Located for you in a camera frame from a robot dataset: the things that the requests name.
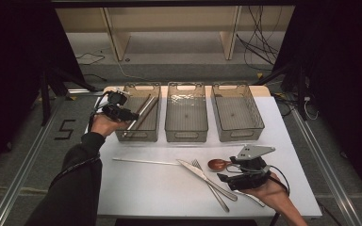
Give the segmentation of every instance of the spoon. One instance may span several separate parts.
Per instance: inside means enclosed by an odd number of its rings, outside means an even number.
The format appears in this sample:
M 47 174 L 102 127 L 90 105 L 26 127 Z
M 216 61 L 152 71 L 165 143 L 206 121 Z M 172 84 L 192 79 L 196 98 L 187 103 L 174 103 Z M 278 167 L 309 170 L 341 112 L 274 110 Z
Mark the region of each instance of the spoon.
M 223 171 L 225 169 L 225 167 L 231 163 L 232 162 L 230 162 L 230 161 L 225 161 L 222 159 L 212 159 L 212 160 L 208 161 L 207 165 L 213 171 Z

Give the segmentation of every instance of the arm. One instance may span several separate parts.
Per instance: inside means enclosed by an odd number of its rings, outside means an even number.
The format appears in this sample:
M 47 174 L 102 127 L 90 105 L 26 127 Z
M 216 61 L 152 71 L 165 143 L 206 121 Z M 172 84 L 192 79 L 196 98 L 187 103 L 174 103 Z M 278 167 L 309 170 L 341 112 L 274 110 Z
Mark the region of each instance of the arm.
M 271 173 L 271 177 L 279 181 L 279 178 L 273 172 Z M 261 187 L 241 190 L 240 192 L 258 197 L 261 201 L 283 216 L 290 226 L 307 225 L 298 209 L 293 205 L 287 192 L 272 180 L 268 180 L 266 184 Z
M 95 160 L 58 177 L 25 225 L 95 225 L 102 177 L 99 149 L 120 126 L 126 124 L 95 116 L 90 133 L 66 153 L 62 170 Z

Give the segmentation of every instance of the knife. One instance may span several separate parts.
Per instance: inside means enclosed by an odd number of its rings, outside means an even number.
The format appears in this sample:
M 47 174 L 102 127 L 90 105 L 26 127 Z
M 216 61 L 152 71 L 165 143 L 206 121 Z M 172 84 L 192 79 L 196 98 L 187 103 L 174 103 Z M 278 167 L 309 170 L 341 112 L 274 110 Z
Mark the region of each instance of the knife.
M 201 171 L 200 169 L 192 166 L 192 164 L 190 164 L 189 162 L 186 162 L 184 160 L 181 159 L 177 159 L 177 161 L 179 163 L 181 163 L 181 165 L 183 165 L 184 167 L 186 167 L 188 170 L 191 170 L 193 173 L 195 173 L 196 175 L 198 175 L 200 178 L 202 178 L 204 181 L 208 182 L 211 186 L 213 186 L 216 190 L 218 190 L 220 193 L 222 193 L 225 197 L 227 197 L 228 199 L 232 200 L 232 201 L 236 201 L 238 199 L 237 195 L 223 189 L 222 187 L 214 184 L 214 182 L 210 181 L 204 174 L 203 171 Z

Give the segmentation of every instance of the white table surface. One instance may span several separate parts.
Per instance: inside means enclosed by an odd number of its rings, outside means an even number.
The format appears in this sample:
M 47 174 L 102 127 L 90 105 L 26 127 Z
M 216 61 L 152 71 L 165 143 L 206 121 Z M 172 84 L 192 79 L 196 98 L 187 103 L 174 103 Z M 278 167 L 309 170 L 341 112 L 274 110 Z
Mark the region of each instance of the white table surface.
M 117 161 L 113 158 L 177 163 L 176 159 L 197 159 L 206 176 L 229 190 L 210 171 L 207 162 L 214 158 L 229 160 L 236 156 L 244 143 L 275 147 L 276 151 L 262 156 L 268 165 L 276 166 L 287 177 L 290 198 L 305 218 L 319 218 L 321 210 L 304 175 L 292 146 L 288 131 L 276 102 L 272 97 L 255 97 L 265 124 L 259 140 L 219 142 L 210 88 L 206 88 L 206 106 L 209 129 L 205 143 L 168 143 L 164 130 L 167 88 L 162 88 L 163 99 L 157 142 L 119 142 L 115 134 L 107 137 L 101 148 L 103 162 L 102 185 L 98 215 L 114 218 L 263 218 L 274 211 L 262 207 L 249 197 L 239 195 L 236 202 L 220 194 L 228 205 L 226 213 L 214 195 L 199 177 L 181 165 Z

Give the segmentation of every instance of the metal fork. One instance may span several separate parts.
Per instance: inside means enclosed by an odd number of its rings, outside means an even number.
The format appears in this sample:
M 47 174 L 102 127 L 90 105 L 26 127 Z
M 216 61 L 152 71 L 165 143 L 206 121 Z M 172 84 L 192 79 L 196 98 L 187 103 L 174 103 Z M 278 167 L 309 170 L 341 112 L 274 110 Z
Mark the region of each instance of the metal fork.
M 196 159 L 192 161 L 192 165 L 200 170 L 202 169 L 201 165 L 199 165 L 199 162 Z M 222 209 L 224 209 L 225 212 L 230 212 L 230 209 L 225 204 L 225 202 L 222 200 L 222 197 L 220 197 L 219 193 L 217 193 L 217 191 L 208 182 L 206 182 L 206 183 L 207 183 L 207 186 L 210 188 L 211 192 L 213 192 L 214 197 L 216 197 L 217 201 L 222 206 Z

